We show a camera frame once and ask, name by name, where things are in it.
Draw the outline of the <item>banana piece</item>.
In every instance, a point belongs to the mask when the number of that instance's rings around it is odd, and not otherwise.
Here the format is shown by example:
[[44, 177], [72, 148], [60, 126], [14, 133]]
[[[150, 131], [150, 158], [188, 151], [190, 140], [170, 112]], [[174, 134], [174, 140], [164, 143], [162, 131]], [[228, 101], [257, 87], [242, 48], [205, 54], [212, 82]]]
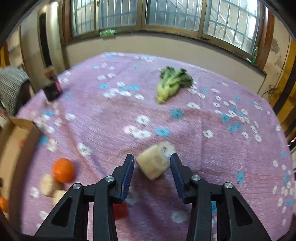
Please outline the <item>banana piece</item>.
[[140, 170], [151, 181], [159, 178], [170, 166], [170, 161], [159, 144], [141, 152], [136, 157], [136, 162]]
[[43, 174], [40, 181], [40, 191], [47, 197], [52, 197], [53, 193], [61, 189], [61, 183], [56, 181], [54, 176], [50, 174]]
[[65, 190], [55, 190], [53, 192], [53, 205], [55, 206], [66, 193]]

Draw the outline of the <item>cherry tomato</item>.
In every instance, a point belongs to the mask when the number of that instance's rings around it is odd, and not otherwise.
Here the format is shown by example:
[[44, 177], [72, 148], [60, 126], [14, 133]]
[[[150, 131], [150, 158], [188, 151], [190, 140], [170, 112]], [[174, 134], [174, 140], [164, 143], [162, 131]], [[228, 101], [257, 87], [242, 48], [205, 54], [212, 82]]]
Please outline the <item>cherry tomato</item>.
[[122, 204], [113, 204], [113, 215], [115, 220], [121, 220], [128, 217], [128, 205], [126, 202]]

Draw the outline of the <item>small orange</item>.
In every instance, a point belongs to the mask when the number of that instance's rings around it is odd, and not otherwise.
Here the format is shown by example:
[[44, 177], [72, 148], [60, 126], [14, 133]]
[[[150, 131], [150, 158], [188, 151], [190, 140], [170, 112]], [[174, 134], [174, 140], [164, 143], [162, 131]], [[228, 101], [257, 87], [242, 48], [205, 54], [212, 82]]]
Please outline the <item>small orange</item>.
[[74, 180], [75, 167], [69, 159], [57, 159], [52, 166], [52, 171], [53, 177], [60, 183], [70, 183]]
[[5, 213], [8, 213], [9, 212], [9, 204], [8, 204], [8, 201], [3, 196], [0, 196], [0, 208]]

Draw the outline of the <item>small orange in tray corner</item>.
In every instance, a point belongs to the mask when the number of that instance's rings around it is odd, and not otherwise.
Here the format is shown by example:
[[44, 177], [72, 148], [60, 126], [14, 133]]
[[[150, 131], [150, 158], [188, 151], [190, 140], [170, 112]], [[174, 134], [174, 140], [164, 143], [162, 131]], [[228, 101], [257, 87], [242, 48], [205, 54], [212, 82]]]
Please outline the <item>small orange in tray corner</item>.
[[5, 213], [8, 213], [9, 212], [9, 204], [8, 204], [8, 201], [3, 196], [0, 196], [0, 208]]

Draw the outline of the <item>cardboard tray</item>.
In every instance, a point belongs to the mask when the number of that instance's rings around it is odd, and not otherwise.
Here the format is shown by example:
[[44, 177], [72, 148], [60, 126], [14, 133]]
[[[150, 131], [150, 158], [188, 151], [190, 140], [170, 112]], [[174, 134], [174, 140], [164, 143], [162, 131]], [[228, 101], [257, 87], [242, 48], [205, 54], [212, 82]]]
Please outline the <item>cardboard tray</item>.
[[8, 219], [21, 226], [23, 187], [42, 132], [31, 120], [10, 118], [1, 130], [1, 196], [8, 202]]

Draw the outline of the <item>purple floral tablecloth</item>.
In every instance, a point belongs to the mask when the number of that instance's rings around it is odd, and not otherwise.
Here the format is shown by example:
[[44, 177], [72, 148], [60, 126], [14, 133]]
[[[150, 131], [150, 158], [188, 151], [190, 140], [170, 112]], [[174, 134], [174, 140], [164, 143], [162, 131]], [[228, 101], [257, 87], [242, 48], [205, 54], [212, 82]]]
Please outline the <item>purple floral tablecloth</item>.
[[[160, 70], [186, 69], [194, 82], [157, 103]], [[67, 158], [84, 186], [110, 175], [129, 153], [155, 144], [177, 153], [211, 183], [232, 182], [272, 240], [292, 222], [295, 179], [285, 134], [272, 107], [214, 72], [155, 56], [105, 53], [59, 76], [63, 95], [38, 92], [18, 113], [43, 132], [23, 194], [22, 232], [34, 235], [53, 208], [43, 174]]]

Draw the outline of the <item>black jar with cork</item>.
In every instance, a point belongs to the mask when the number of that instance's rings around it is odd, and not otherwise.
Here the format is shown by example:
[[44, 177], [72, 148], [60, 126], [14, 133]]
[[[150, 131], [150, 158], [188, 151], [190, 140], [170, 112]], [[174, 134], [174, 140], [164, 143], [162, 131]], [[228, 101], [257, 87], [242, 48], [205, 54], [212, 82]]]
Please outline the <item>black jar with cork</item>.
[[48, 101], [56, 100], [63, 92], [60, 81], [57, 77], [55, 67], [49, 66], [45, 69], [46, 83], [42, 90]]

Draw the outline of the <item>person in checked coat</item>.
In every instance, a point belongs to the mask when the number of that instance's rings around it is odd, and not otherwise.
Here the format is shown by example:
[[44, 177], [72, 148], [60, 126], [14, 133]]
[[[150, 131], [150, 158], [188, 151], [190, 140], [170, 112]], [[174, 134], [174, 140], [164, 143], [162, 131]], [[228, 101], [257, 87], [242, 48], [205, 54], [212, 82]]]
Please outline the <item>person in checked coat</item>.
[[1, 103], [15, 116], [30, 99], [30, 78], [23, 70], [7, 66], [1, 70]]

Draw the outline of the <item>green leafy vegetable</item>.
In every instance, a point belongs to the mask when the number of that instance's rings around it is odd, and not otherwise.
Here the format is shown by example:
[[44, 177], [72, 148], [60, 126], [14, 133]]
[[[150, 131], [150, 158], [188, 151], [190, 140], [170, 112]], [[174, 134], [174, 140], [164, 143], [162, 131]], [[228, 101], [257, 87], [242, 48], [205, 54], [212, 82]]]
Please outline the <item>green leafy vegetable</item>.
[[157, 103], [162, 104], [174, 96], [180, 88], [191, 87], [194, 80], [186, 69], [176, 70], [166, 66], [160, 70], [161, 81], [157, 85]]

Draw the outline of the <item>green bottle on windowsill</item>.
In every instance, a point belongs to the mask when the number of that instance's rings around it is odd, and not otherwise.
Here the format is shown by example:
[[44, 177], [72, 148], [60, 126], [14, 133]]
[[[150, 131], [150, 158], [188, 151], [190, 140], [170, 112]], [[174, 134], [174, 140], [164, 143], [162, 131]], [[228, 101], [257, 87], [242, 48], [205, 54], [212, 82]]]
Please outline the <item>green bottle on windowsill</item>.
[[254, 51], [253, 51], [253, 54], [252, 54], [252, 61], [251, 63], [254, 65], [255, 62], [256, 62], [256, 58], [257, 58], [257, 54], [258, 54], [258, 47], [256, 46]]

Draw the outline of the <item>green cloth on windowsill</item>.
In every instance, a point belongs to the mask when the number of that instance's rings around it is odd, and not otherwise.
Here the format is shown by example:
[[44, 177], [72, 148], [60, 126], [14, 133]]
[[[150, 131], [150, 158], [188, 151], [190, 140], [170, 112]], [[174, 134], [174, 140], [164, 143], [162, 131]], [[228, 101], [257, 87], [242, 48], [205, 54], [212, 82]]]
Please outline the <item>green cloth on windowsill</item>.
[[105, 29], [99, 32], [100, 37], [110, 37], [116, 34], [116, 30], [113, 29]]

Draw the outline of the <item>tower air conditioner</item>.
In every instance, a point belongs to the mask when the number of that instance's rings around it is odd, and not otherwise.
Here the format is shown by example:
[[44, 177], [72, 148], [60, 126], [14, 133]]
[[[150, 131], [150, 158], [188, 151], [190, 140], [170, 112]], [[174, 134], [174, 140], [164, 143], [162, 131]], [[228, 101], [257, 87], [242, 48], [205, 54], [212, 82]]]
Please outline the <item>tower air conditioner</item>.
[[38, 11], [38, 39], [43, 65], [45, 68], [55, 67], [59, 74], [66, 70], [61, 44], [60, 7], [60, 1], [53, 1]]

